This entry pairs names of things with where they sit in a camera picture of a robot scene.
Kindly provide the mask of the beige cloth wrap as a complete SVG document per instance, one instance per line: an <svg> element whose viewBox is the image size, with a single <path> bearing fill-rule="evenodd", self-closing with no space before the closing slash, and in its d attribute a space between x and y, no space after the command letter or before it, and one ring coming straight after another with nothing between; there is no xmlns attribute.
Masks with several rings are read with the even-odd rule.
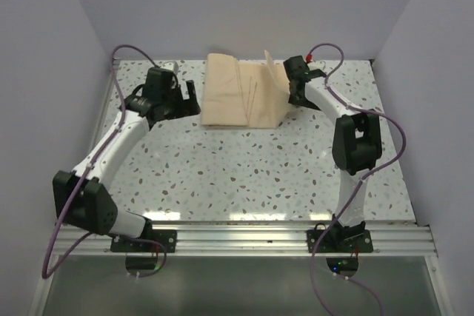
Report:
<svg viewBox="0 0 474 316"><path fill-rule="evenodd" d="M239 61L221 53L207 56L201 124L206 127L274 129L293 110L289 79L281 63Z"/></svg>

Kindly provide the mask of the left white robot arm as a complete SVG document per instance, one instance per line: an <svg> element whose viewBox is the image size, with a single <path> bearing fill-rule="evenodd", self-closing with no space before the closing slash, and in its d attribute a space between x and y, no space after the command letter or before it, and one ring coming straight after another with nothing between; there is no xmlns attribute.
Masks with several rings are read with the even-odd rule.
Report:
<svg viewBox="0 0 474 316"><path fill-rule="evenodd" d="M140 252L153 245L147 219L119 209L109 189L131 150L158 122L201 112L194 83L187 81L189 97L184 98L177 72L174 61L151 67L145 82L121 99L114 122L88 156L71 171L56 173L53 196L59 223L97 235L125 235Z"/></svg>

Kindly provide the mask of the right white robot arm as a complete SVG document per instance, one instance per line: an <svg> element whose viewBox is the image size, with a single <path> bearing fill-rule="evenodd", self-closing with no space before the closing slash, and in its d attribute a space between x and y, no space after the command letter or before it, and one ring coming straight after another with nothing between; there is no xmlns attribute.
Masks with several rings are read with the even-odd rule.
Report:
<svg viewBox="0 0 474 316"><path fill-rule="evenodd" d="M330 225L315 240L347 251L366 232L364 175L382 154L379 118L350 103L328 84L327 74L312 68L302 56L293 56L283 65L289 103L319 110L334 124L332 156L341 176L339 200Z"/></svg>

